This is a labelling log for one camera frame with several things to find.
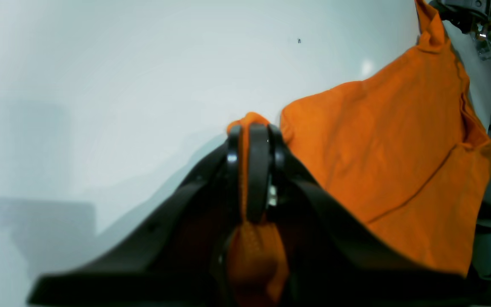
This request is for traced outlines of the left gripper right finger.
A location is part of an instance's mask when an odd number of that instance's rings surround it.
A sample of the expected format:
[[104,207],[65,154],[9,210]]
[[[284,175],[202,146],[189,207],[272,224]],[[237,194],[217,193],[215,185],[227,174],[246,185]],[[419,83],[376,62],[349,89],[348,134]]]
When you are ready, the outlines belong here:
[[283,248],[279,307],[469,307],[470,282],[415,264],[377,239],[315,181],[273,125],[252,124],[245,220]]

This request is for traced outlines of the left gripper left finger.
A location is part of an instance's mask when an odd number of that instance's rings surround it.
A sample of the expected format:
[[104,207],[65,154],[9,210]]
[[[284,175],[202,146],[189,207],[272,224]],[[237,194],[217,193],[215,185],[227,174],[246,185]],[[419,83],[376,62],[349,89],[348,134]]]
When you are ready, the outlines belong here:
[[80,268],[39,278],[36,307],[224,307],[225,257],[240,222],[239,141],[203,157],[123,241]]

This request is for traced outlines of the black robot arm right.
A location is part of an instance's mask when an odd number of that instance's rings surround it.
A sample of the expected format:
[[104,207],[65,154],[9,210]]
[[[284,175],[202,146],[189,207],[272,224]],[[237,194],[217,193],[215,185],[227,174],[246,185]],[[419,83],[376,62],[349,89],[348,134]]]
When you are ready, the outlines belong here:
[[479,58],[491,59],[491,0],[431,0],[442,20],[472,37]]

